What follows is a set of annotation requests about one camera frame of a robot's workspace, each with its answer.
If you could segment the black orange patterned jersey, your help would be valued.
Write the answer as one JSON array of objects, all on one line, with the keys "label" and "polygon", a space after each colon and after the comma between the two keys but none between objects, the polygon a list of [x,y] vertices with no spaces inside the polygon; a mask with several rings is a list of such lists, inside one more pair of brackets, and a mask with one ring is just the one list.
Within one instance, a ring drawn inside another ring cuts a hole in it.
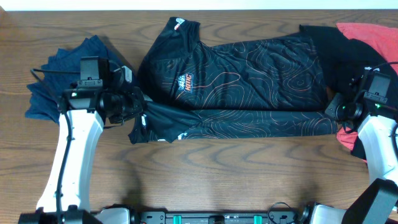
[{"label": "black orange patterned jersey", "polygon": [[137,71],[148,98],[133,144],[334,134],[326,83],[304,31],[207,46],[200,24],[171,17]]}]

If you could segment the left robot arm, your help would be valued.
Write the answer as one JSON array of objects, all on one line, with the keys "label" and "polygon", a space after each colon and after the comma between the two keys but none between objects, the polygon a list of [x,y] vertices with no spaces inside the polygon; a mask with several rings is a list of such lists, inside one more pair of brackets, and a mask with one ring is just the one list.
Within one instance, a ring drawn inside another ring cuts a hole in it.
[{"label": "left robot arm", "polygon": [[105,121],[124,124],[140,116],[145,105],[138,87],[128,91],[103,87],[65,90],[49,180],[35,212],[21,214],[19,223],[140,223],[137,212],[127,205],[92,213],[90,179]]}]

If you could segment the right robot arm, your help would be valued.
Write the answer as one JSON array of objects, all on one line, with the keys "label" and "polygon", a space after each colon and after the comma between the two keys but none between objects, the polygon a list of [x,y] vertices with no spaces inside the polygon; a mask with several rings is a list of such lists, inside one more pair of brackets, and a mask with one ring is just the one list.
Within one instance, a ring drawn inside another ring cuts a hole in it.
[{"label": "right robot arm", "polygon": [[397,207],[397,110],[371,93],[353,102],[338,93],[325,113],[359,127],[356,145],[364,149],[369,187],[346,210],[314,206],[311,223],[385,223]]}]

